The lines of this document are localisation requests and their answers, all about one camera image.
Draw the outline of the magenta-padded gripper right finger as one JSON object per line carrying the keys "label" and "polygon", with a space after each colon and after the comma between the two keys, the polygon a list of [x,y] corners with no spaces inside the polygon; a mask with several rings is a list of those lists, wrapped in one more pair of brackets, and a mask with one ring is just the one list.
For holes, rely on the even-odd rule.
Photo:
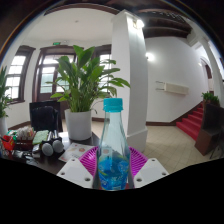
{"label": "magenta-padded gripper right finger", "polygon": [[137,149],[130,147],[130,188],[140,188],[168,175],[168,171],[156,158],[148,159]]}

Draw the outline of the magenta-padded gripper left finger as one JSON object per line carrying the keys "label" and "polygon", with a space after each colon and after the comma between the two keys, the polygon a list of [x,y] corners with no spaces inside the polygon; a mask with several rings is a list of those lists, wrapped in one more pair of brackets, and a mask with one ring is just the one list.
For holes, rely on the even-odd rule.
{"label": "magenta-padded gripper left finger", "polygon": [[97,147],[81,151],[68,149],[59,157],[65,165],[57,175],[81,187],[98,189],[97,150]]}

